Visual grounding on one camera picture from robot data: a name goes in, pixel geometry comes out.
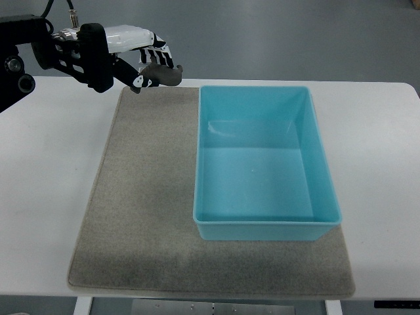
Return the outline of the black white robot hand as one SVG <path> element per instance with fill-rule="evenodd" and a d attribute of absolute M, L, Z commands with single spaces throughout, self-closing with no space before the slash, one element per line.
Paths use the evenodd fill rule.
<path fill-rule="evenodd" d="M 66 28 L 77 37 L 77 57 L 65 54 L 65 68 L 56 68 L 71 75 L 98 93 L 110 89 L 114 80 L 131 88 L 140 72 L 150 64 L 175 68 L 167 43 L 154 32 L 137 26 L 105 28 L 100 24 L 84 24 Z"/>

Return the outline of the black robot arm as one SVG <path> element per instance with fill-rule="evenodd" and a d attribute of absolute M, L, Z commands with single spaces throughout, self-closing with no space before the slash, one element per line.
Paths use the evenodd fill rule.
<path fill-rule="evenodd" d="M 1 111 L 30 95 L 35 79 L 27 72 L 21 47 L 31 46 L 43 69 L 65 68 L 65 54 L 77 57 L 79 43 L 73 33 L 56 33 L 47 19 L 53 6 L 48 1 L 41 14 L 1 17 Z"/>

